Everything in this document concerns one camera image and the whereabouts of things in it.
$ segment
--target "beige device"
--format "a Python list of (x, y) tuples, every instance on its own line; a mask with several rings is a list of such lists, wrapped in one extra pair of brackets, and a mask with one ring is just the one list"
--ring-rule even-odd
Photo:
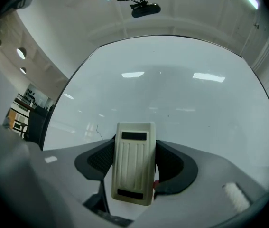
[(150, 205), (155, 173), (155, 123), (118, 123), (111, 196)]

